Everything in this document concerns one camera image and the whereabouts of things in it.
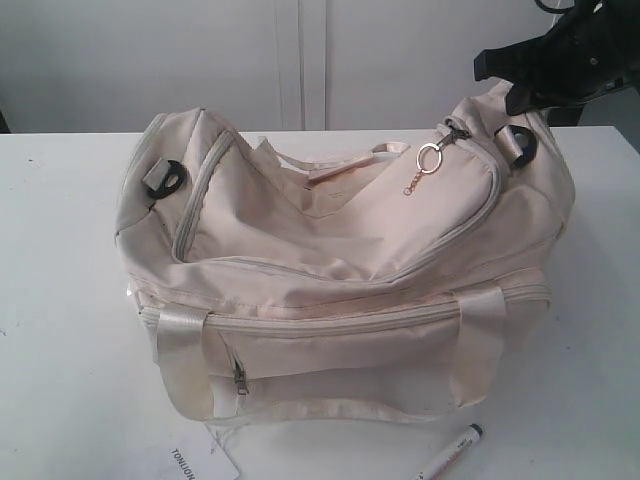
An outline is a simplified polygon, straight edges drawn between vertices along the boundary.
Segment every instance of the paper tag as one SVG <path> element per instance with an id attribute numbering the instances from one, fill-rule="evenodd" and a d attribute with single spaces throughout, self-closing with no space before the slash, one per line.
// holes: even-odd
<path id="1" fill-rule="evenodd" d="M 110 478 L 118 480 L 235 480 L 240 476 L 204 425 L 184 435 L 133 451 L 117 462 Z"/>

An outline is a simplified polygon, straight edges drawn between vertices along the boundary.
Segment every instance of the metal zipper pull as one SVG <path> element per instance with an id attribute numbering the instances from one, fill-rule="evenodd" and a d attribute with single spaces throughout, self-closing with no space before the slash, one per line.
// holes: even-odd
<path id="1" fill-rule="evenodd" d="M 467 139 L 471 137 L 471 133 L 469 131 L 462 130 L 461 128 L 456 127 L 451 120 L 447 120 L 445 122 L 445 125 L 451 130 L 451 132 L 448 135 L 446 135 L 438 143 L 425 143 L 422 147 L 420 147 L 420 150 L 418 150 L 418 155 L 416 156 L 416 166 L 418 167 L 418 171 L 413 177 L 413 180 L 411 180 L 411 184 L 407 188 L 405 188 L 403 191 L 403 193 L 407 197 L 413 193 L 413 191 L 418 186 L 420 179 L 423 176 L 433 175 L 440 169 L 440 167 L 442 166 L 442 161 L 444 159 L 442 150 L 444 150 L 445 147 L 447 147 L 448 145 L 451 145 L 452 143 L 455 143 L 457 140 L 461 138 Z M 424 160 L 424 157 L 429 152 L 429 150 L 436 151 L 436 153 L 438 154 L 438 162 L 436 163 L 435 167 L 431 169 L 426 169 L 424 168 L 423 160 Z"/>
<path id="2" fill-rule="evenodd" d="M 247 386 L 247 374 L 242 366 L 236 360 L 233 367 L 233 381 L 236 384 L 238 395 L 249 395 L 249 387 Z"/>

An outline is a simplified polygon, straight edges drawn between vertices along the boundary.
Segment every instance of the white table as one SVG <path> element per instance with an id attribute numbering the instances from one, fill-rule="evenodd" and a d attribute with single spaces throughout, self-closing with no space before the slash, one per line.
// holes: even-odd
<path id="1" fill-rule="evenodd" d="M 242 478 L 409 479 L 471 421 L 485 438 L 447 478 L 640 478 L 640 157 L 613 128 L 556 135 L 578 199 L 547 269 L 555 303 L 489 399 L 426 426 L 242 429 L 227 443 Z M 305 157 L 424 132 L 268 136 Z M 138 137 L 0 136 L 1 478 L 104 478 L 188 423 L 163 390 L 112 240 Z"/>

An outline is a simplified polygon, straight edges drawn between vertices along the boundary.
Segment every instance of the white duffel bag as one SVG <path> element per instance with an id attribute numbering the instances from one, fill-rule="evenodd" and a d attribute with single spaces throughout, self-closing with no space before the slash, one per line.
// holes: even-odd
<path id="1" fill-rule="evenodd" d="M 541 265 L 574 201 L 543 117 L 508 117 L 508 88 L 424 145 L 311 163 L 206 110 L 157 116 L 116 238 L 177 410 L 422 422 L 482 400 L 549 306 Z"/>

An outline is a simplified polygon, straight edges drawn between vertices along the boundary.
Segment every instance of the pen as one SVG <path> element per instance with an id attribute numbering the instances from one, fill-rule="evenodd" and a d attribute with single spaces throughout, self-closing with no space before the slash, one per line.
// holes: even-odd
<path id="1" fill-rule="evenodd" d="M 463 433 L 440 452 L 429 465 L 413 480 L 436 480 L 482 437 L 482 428 L 479 425 L 470 425 Z"/>

